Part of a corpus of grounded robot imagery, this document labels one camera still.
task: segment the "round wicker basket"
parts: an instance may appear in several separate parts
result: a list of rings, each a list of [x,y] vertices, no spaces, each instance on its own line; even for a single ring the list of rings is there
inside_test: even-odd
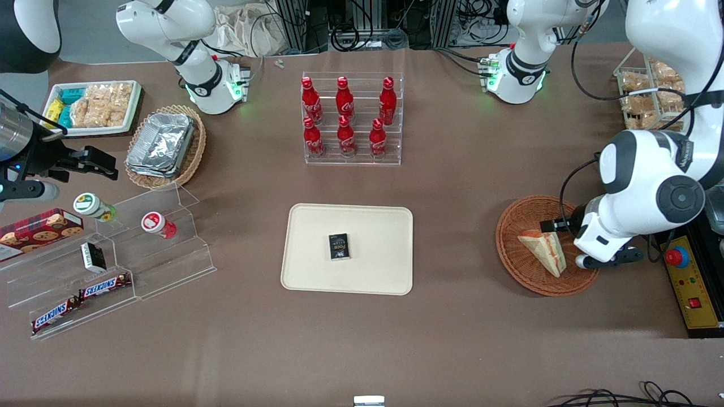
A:
[[[128,146],[128,152],[130,152],[131,148],[133,148],[136,139],[138,139],[138,133],[140,133],[140,129],[146,123],[146,120],[155,113],[186,114],[187,116],[192,117],[195,122],[191,142],[188,145],[186,155],[184,155],[183,162],[181,163],[181,171],[176,178],[150,177],[148,175],[136,174],[135,172],[130,171],[128,167],[126,167],[126,173],[134,184],[144,188],[154,189],[173,181],[175,181],[178,185],[184,185],[191,179],[194,172],[196,172],[198,165],[201,163],[203,149],[206,147],[206,129],[203,127],[203,123],[201,122],[201,118],[198,116],[198,113],[194,112],[190,107],[178,105],[162,107],[154,113],[148,115],[138,125],[135,133],[133,133],[131,143]]]
[[[575,207],[563,204],[567,215]],[[518,236],[526,230],[539,230],[539,222],[560,218],[558,198],[546,195],[532,195],[513,202],[500,216],[495,229],[495,246],[500,261],[510,275],[525,288],[549,297],[566,297],[578,294],[593,284],[598,269],[587,270],[576,266],[576,256],[581,251],[573,245],[569,233],[559,233],[560,244],[565,254],[566,268],[556,278],[543,267],[523,244]]]

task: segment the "bread slice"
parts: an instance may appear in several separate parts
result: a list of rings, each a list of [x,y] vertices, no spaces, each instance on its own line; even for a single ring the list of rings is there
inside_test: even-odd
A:
[[[533,253],[550,274],[560,277],[560,273],[565,270],[565,256],[557,234],[527,230],[518,236],[518,240]]]

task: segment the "brown tablecloth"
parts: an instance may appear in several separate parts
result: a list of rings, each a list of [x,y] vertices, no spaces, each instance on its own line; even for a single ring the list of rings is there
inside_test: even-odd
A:
[[[587,88],[613,94],[628,44],[582,46]],[[485,55],[489,50],[471,54]],[[201,199],[198,233],[218,271],[43,342],[28,314],[0,307],[0,400],[12,406],[542,406],[590,387],[640,395],[638,381],[715,404],[724,343],[685,340],[660,265],[601,272],[585,293],[543,298],[503,269],[494,228],[513,200],[557,194],[563,178],[623,128],[615,102],[585,97],[560,47],[533,101],[504,104],[432,51],[325,53],[267,63],[249,102],[203,115],[209,143],[187,184]],[[308,167],[302,156],[302,71],[404,69],[403,165]],[[51,82],[138,80],[141,117],[189,104],[169,63],[59,64]],[[129,138],[74,140],[112,152]],[[143,192],[72,175],[53,204],[92,190],[108,202]],[[588,168],[575,204],[602,192]],[[414,214],[414,286],[402,297],[285,290],[287,214],[299,202],[405,206]],[[9,204],[3,223],[45,204]],[[0,290],[0,303],[7,294]]]

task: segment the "red emergency stop button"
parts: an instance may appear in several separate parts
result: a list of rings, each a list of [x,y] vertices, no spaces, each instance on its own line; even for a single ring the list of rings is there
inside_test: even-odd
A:
[[[699,298],[690,298],[689,299],[689,308],[701,308],[702,302],[699,301]]]
[[[669,266],[682,269],[689,265],[689,253],[685,248],[676,246],[664,253],[664,261],[666,261],[666,264]]]

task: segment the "red cookie box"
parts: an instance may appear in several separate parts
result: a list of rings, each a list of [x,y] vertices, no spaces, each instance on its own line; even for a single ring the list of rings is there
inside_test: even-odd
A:
[[[60,208],[0,229],[0,262],[83,233],[83,220]]]

